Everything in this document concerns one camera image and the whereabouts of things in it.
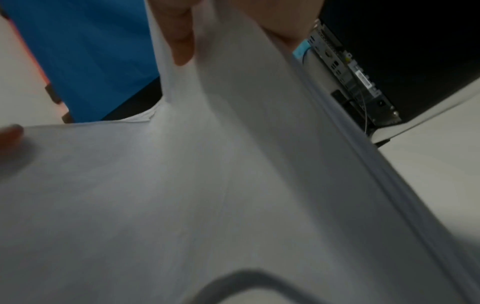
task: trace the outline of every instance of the white label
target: white label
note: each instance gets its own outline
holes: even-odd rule
[[[358,79],[360,79],[360,81],[367,89],[373,87],[372,83],[365,77],[365,75],[360,70],[356,71],[355,75],[358,77]]]

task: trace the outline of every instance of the white cloth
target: white cloth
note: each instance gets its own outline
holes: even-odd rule
[[[1,303],[177,304],[245,268],[331,303],[464,302],[263,31],[204,3],[176,68],[149,19],[149,123],[29,128],[0,162]]]

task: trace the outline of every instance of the light blue object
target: light blue object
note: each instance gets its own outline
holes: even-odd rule
[[[76,122],[159,76],[143,0],[0,0]]]
[[[305,52],[310,48],[310,44],[307,40],[304,40],[298,48],[293,52],[293,56],[299,60],[302,60]]]

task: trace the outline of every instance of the hand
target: hand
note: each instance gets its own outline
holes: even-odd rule
[[[229,0],[234,7],[277,35],[293,51],[311,30],[324,0]],[[195,52],[192,6],[202,0],[148,0],[156,22],[182,66]]]
[[[16,146],[24,135],[24,129],[19,125],[11,125],[0,129],[0,153]]]

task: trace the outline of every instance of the person's left hand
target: person's left hand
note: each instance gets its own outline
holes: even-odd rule
[[[19,125],[11,125],[0,129],[0,153],[20,143],[24,135],[24,129]]]

